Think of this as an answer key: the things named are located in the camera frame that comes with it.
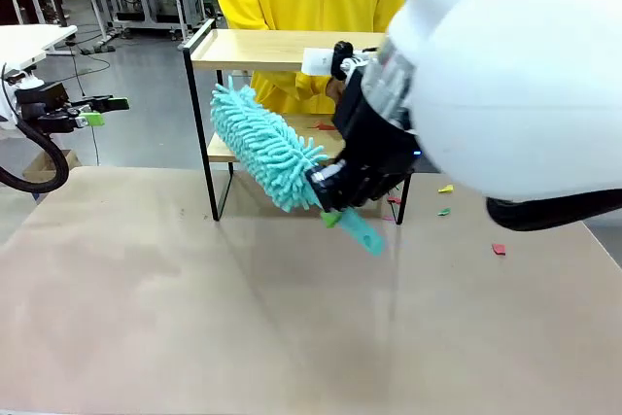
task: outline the hand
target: hand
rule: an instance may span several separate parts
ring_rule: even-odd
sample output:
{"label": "hand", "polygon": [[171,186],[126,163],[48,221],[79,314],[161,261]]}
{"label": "hand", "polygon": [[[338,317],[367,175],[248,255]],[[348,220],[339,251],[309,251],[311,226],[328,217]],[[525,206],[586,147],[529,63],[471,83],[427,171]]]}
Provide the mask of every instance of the hand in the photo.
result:
{"label": "hand", "polygon": [[327,84],[327,96],[332,99],[335,104],[339,104],[345,88],[345,82],[340,82],[335,78],[331,78]]}

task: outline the teal plastic handle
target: teal plastic handle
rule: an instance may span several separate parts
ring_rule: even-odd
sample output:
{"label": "teal plastic handle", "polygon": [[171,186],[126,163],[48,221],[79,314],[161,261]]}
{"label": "teal plastic handle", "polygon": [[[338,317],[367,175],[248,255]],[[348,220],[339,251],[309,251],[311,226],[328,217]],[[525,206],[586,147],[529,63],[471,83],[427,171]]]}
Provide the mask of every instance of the teal plastic handle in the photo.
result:
{"label": "teal plastic handle", "polygon": [[337,225],[352,235],[372,255],[378,256],[384,250],[384,239],[354,209],[346,209]]}

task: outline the wooden shelf board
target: wooden shelf board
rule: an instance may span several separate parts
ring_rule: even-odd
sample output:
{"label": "wooden shelf board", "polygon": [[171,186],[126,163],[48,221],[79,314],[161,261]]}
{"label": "wooden shelf board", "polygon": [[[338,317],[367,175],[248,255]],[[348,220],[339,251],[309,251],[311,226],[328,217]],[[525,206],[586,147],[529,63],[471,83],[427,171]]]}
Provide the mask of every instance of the wooden shelf board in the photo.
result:
{"label": "wooden shelf board", "polygon": [[380,45],[383,33],[339,31],[266,31],[215,29],[192,54],[192,64],[203,70],[299,71],[305,48],[332,49],[349,41],[355,49]]}
{"label": "wooden shelf board", "polygon": [[[343,140],[337,130],[319,130],[312,128],[317,126],[318,123],[325,125],[332,125],[330,121],[332,116],[328,115],[290,115],[283,116],[288,125],[293,127],[298,136],[304,137],[305,142],[310,137],[313,137],[315,146],[324,146],[323,153],[334,159],[343,149]],[[215,132],[210,144],[207,148],[207,154],[210,157],[210,162],[235,162],[237,157],[226,146],[225,142]]]}

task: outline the beige table surface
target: beige table surface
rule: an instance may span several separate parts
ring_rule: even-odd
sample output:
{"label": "beige table surface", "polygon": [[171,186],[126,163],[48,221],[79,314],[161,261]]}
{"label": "beige table surface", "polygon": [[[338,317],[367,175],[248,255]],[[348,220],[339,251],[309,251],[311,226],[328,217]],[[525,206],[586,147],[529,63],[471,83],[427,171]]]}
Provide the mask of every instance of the beige table surface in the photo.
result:
{"label": "beige table surface", "polygon": [[445,183],[413,177],[373,258],[244,175],[217,224],[199,172],[75,169],[0,253],[0,406],[621,413],[613,260],[583,224],[503,230]]}
{"label": "beige table surface", "polygon": [[356,49],[380,46],[384,33],[214,29],[192,53],[203,70],[300,71],[305,48],[333,49],[349,41]]}

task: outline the black metal frame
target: black metal frame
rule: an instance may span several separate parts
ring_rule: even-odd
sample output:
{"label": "black metal frame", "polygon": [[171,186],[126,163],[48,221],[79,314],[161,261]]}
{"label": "black metal frame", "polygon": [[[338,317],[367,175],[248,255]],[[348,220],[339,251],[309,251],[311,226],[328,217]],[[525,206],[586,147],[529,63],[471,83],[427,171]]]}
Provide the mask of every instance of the black metal frame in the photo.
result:
{"label": "black metal frame", "polygon": [[[194,78],[194,67],[192,66],[191,55],[196,50],[197,46],[203,41],[212,30],[216,29],[216,21],[209,19],[203,26],[196,31],[190,40],[184,45],[184,65],[186,67],[186,76],[188,77],[188,85],[190,87],[190,100],[192,102],[192,112],[194,113],[194,123],[196,124],[196,135],[198,136],[198,146],[201,151],[201,160],[203,161],[203,172],[205,173],[205,182],[207,183],[207,192],[210,196],[210,207],[212,208],[212,217],[214,221],[219,221],[223,216],[223,209],[225,208],[226,198],[229,194],[229,188],[231,187],[231,181],[233,180],[233,162],[228,162],[229,180],[227,181],[221,196],[216,200],[216,193],[214,191],[214,180],[212,179],[212,170],[210,168],[210,157],[207,154],[207,142],[205,141],[205,130],[203,129],[203,118],[201,117],[201,103],[198,98],[198,92],[196,90],[196,80]],[[223,70],[216,70],[216,80],[222,85],[223,82]],[[399,211],[394,211],[394,219],[397,225],[401,225],[404,220],[404,213],[406,211],[406,200],[408,199],[408,189],[410,188],[410,175],[404,180],[401,203],[399,204]]]}
{"label": "black metal frame", "polygon": [[404,185],[401,189],[402,196],[399,202],[399,210],[397,211],[396,217],[396,209],[394,208],[395,203],[391,204],[391,213],[393,214],[393,219],[397,225],[401,225],[404,222],[404,213],[406,212],[406,201],[408,201],[408,190],[410,190],[410,178],[412,174],[408,174],[408,176],[404,179]]}

